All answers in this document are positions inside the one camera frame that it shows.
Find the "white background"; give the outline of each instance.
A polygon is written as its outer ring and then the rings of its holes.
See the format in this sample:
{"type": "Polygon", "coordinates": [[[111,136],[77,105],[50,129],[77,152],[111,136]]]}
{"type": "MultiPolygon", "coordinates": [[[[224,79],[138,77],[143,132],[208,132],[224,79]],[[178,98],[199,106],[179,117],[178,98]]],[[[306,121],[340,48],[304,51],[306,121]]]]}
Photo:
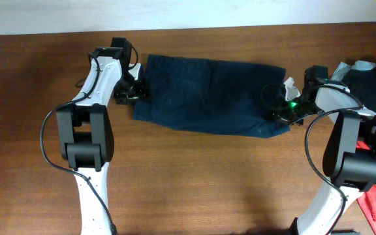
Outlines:
{"type": "Polygon", "coordinates": [[[376,0],[0,0],[0,35],[376,21],[376,0]]]}

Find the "green led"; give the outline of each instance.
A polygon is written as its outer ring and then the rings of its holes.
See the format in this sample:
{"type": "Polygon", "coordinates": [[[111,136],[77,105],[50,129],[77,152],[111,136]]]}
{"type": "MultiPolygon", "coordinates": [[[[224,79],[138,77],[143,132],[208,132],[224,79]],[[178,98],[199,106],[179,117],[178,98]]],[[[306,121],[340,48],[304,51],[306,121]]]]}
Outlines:
{"type": "Polygon", "coordinates": [[[294,108],[295,106],[297,106],[297,103],[296,102],[291,102],[290,105],[291,105],[291,108],[294,108]]]}

